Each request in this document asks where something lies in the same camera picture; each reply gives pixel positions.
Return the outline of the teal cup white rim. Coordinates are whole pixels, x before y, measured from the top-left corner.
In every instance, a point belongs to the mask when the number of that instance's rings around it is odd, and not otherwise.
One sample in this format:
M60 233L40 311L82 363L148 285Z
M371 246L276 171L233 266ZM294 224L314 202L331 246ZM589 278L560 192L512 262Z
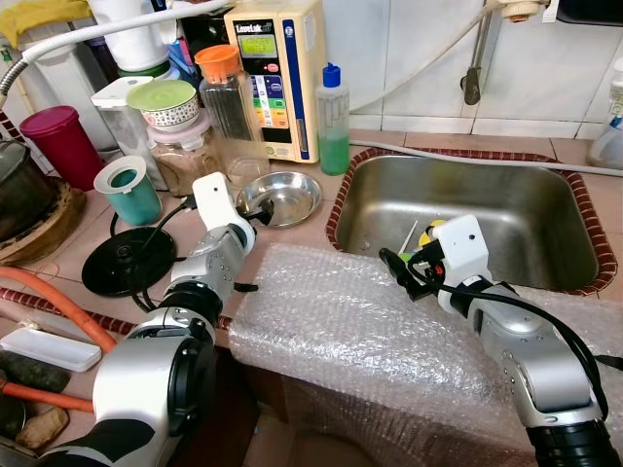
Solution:
M111 161L96 175L93 185L130 226L150 226L159 221L162 204L141 157L123 156Z

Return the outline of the yellow plastic cup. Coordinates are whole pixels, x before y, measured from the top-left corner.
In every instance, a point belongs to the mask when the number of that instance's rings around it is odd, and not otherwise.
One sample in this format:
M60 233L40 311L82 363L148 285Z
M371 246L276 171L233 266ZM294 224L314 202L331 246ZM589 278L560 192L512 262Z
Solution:
M433 228L440 227L441 224L445 223L446 221L432 221L430 224L428 224L426 230L424 230L419 236L419 240L417 243L418 248L423 249L426 244L431 243L431 241L433 240L433 237L431 236Z

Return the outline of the round steel plate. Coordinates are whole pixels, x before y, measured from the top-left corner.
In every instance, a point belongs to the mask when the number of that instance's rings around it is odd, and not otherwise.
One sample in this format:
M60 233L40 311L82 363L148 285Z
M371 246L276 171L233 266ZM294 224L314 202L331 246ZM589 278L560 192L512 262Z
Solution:
M264 219L263 226L284 230L307 221L316 212L321 202L321 188L309 175L280 170L261 175L240 188L236 207L254 206L267 198L275 201L275 216Z

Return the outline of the round wooden trivet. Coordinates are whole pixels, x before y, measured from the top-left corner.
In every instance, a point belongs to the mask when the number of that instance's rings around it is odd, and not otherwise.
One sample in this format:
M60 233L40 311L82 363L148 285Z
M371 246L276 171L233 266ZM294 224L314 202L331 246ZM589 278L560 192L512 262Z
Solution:
M0 266L26 266L54 253L80 226L88 197L57 177L51 178L58 197L53 208L27 230L0 243Z

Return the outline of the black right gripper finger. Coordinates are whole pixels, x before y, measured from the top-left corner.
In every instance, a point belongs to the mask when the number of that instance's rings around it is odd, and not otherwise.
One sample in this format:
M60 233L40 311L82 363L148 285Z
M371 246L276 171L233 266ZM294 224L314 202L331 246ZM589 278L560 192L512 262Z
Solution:
M399 254L393 253L392 250L385 248L385 246L379 250L379 257L385 263L396 284L399 284L405 290L405 293L408 293L411 297L413 295L411 286L415 284L415 279L410 275L408 263L402 261Z

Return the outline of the green soap bottle blue cap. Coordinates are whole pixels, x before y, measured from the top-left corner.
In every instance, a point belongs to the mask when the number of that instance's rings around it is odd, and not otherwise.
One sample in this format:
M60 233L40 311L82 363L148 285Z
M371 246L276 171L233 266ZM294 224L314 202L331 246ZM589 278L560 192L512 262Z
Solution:
M317 156L321 172L342 175L350 164L348 155L348 88L342 68L326 63L317 97Z

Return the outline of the white rectangular tray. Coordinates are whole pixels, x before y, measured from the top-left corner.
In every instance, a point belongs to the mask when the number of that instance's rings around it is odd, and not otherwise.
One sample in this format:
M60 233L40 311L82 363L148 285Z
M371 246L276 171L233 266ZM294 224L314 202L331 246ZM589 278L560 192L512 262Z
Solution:
M0 347L28 359L48 362L68 371L81 373L102 359L102 348L97 345L71 340L45 331L19 326L0 338Z

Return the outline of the white plastic jug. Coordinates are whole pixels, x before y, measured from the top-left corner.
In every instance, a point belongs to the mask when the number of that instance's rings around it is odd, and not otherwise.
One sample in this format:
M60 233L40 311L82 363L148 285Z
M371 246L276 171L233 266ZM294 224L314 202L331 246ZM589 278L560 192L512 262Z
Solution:
M88 0L97 25L153 13L151 0ZM107 48L121 71L139 72L167 65L168 49L150 25L105 35Z

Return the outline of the patterned bowl green lid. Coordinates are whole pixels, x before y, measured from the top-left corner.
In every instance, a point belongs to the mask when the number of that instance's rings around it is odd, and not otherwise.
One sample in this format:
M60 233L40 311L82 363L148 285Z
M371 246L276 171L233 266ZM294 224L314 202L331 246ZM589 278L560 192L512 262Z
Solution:
M151 128L179 130L199 118L199 91L181 80L153 80L128 91L126 102Z

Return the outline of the yellow cloth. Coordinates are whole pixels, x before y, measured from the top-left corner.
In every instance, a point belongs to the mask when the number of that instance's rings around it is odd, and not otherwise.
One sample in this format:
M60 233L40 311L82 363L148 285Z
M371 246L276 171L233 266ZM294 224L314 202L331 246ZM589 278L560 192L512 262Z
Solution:
M51 22L92 17L88 0L30 0L0 10L0 34L10 44L19 45L19 35L32 27Z

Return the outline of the clear spray bottle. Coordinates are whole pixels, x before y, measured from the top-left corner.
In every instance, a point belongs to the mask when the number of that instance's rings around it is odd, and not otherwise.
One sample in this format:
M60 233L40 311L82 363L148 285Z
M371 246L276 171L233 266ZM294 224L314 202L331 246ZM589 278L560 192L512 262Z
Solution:
M610 121L604 132L593 142L587 157L592 167L603 169L623 169L623 76L615 71L610 84Z

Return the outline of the stainless steel sink basin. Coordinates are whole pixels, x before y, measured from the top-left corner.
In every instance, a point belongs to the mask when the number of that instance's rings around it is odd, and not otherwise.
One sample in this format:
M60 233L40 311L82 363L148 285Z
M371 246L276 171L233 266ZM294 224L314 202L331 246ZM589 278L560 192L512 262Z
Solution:
M377 258L399 250L411 224L476 215L494 277L593 295L618 262L580 175L537 167L534 153L464 151L466 163L366 150L352 160L326 237L340 252Z

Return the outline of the black hanging tray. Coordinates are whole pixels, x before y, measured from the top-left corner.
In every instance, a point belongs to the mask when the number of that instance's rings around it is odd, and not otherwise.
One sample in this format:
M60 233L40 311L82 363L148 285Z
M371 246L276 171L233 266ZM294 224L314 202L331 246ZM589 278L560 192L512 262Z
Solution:
M623 0L558 0L556 19L572 25L623 26Z

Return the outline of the steel cooking pot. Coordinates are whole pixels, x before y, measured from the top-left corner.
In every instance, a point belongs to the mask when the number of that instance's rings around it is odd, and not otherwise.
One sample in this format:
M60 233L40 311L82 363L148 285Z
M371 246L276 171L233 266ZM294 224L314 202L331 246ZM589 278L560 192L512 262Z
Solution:
M15 139L0 139L0 243L39 222L58 199L58 189Z

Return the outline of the clear container white lid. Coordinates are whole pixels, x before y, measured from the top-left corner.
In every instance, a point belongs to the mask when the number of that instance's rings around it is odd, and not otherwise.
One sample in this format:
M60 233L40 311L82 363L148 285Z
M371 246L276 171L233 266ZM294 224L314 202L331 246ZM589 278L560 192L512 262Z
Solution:
M151 153L147 122L141 113L128 106L129 91L152 81L152 77L147 76L120 77L106 88L98 90L91 97L91 102L116 139L122 155L142 157L146 162L147 175L153 187L156 190L165 190L167 187L164 178Z

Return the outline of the brown powder plastic jar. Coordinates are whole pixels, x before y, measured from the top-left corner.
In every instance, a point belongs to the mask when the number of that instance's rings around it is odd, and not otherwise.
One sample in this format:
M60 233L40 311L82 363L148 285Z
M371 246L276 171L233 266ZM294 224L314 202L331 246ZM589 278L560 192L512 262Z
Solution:
M193 192L193 182L210 173L224 173L221 144L215 137L212 117L200 112L192 123L179 130L147 127L150 152L171 195Z

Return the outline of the clear bubble wrap sheet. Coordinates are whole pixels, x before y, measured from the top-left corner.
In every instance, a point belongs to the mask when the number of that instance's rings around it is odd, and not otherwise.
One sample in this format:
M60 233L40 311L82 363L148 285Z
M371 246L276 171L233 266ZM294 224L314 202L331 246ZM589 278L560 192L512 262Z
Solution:
M508 381L461 315L410 300L378 259L276 243L230 348L286 378L295 426L380 467L537 467Z

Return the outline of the maroon plastic tumbler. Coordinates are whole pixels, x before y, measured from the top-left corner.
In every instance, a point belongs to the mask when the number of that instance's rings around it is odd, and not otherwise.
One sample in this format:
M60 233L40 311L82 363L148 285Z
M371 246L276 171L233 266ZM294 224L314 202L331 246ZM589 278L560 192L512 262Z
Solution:
M76 190L94 190L94 179L105 164L82 127L75 107L58 105L37 111L22 121L18 129L43 152L59 178Z

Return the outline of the green handled steel spoon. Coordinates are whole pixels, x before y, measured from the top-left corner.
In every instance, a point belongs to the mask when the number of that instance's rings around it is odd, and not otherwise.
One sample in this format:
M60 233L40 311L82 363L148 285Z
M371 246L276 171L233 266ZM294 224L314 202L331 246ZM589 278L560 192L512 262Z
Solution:
M411 224L411 228L408 230L408 234L406 234L404 241L399 248L399 258L401 261L410 261L411 258L411 249L418 248L418 236L417 232L419 231L419 221L415 221Z

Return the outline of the grey wall tap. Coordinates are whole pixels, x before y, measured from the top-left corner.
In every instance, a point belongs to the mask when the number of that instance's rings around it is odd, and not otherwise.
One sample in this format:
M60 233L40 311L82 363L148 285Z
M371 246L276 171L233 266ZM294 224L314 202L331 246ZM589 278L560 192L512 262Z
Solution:
M542 13L551 0L482 0L482 10L477 23L477 35L473 45L470 67L461 79L463 101L466 105L477 105L482 96L482 75L484 75L484 58L487 40L489 40L491 23L495 12L500 12L512 23L524 22Z

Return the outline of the glass jar orange lid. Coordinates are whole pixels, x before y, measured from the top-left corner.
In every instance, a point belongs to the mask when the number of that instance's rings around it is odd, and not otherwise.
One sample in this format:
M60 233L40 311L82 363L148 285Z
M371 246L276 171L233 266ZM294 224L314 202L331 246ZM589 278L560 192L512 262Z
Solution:
M221 160L233 187L241 188L269 172L261 128L255 122L252 84L233 45L209 46L195 54L203 81L200 97L221 138Z

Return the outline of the black round kettle base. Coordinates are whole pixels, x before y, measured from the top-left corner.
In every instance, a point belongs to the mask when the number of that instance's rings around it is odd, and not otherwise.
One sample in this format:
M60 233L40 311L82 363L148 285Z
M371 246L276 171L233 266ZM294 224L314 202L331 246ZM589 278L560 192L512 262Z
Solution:
M152 286L172 268L175 243L152 227L117 233L99 244L82 267L82 283L99 297L124 297Z

